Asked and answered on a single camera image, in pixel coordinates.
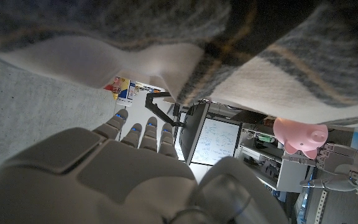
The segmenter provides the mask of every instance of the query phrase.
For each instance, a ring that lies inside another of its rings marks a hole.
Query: robotic hand
[[[356,190],[358,194],[358,151],[351,147],[327,143],[319,149],[315,161],[289,156],[283,159],[316,166],[332,174],[327,179],[304,180],[300,183],[301,186],[344,192]]]
[[[62,131],[0,167],[0,223],[288,223],[252,171],[221,159],[198,185],[178,160],[172,127],[135,124],[115,141],[128,112],[94,131]]]

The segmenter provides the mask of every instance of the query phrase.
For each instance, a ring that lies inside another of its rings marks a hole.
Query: whiteboard
[[[215,165],[222,157],[233,156],[238,124],[206,118],[191,162]]]

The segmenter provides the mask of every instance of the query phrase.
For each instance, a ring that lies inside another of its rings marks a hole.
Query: white fabric
[[[193,44],[126,52],[90,37],[64,36],[0,53],[0,59],[39,75],[93,88],[102,88],[119,76],[168,88],[177,96],[203,53]]]
[[[323,123],[358,116],[358,105],[346,108],[329,106],[294,77],[259,57],[241,66],[221,83],[211,98],[303,123]]]

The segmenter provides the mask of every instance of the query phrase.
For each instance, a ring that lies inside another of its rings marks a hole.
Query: pink piggy bank
[[[301,150],[310,159],[316,158],[317,148],[322,146],[328,137],[328,128],[325,125],[304,124],[283,118],[274,121],[273,132],[287,153],[294,154]]]

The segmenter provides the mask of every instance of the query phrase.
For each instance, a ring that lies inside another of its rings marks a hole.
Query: striped fabric
[[[306,123],[358,124],[358,1],[0,1],[0,60],[116,75]]]

